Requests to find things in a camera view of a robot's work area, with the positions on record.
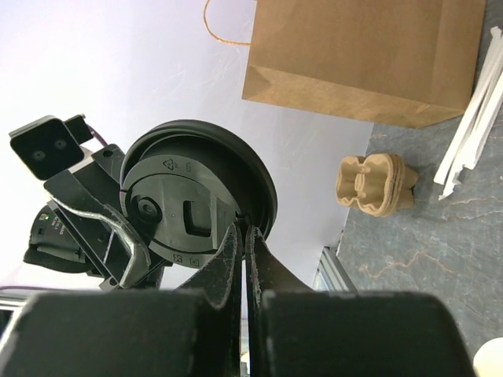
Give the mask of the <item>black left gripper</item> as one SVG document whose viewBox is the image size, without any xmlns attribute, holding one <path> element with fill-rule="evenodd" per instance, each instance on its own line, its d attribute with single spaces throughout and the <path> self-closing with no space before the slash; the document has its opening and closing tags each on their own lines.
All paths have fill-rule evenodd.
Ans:
<svg viewBox="0 0 503 377">
<path fill-rule="evenodd" d="M 102 279 L 100 289 L 157 289 L 164 260 L 123 215 L 117 145 L 93 152 L 81 163 L 47 180 L 48 205 L 76 241 L 85 274 Z"/>
</svg>

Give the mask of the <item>black plastic cup lid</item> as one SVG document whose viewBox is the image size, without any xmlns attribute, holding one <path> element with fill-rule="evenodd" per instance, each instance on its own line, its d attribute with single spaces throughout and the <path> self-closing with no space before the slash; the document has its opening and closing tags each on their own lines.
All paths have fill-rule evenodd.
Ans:
<svg viewBox="0 0 503 377">
<path fill-rule="evenodd" d="M 124 156 L 119 199 L 148 248 L 167 262 L 201 268 L 235 221 L 268 236 L 277 192 L 265 164 L 231 131 L 195 119 L 163 123 Z"/>
</svg>

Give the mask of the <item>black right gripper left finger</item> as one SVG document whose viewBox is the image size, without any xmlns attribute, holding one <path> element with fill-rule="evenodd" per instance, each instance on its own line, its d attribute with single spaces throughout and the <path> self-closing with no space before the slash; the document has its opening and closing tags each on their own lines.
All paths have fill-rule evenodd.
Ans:
<svg viewBox="0 0 503 377">
<path fill-rule="evenodd" d="M 240 374 L 242 235 L 234 222 L 217 253 L 178 293 L 190 294 L 189 376 Z"/>
</svg>

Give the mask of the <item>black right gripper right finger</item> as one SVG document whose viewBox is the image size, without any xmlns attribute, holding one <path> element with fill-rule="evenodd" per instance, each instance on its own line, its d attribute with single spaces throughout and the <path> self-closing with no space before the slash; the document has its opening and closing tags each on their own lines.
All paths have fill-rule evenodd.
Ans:
<svg viewBox="0 0 503 377">
<path fill-rule="evenodd" d="M 316 294 L 269 250 L 259 228 L 245 237 L 253 376 L 317 376 L 310 333 Z"/>
</svg>

